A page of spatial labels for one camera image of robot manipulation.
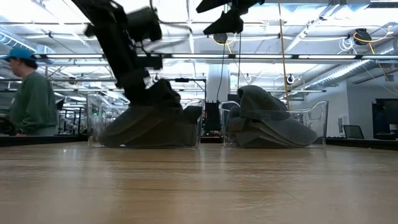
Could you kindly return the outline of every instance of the table surface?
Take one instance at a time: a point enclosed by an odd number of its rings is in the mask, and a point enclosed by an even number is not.
[[[0,148],[2,223],[397,223],[398,152]]]

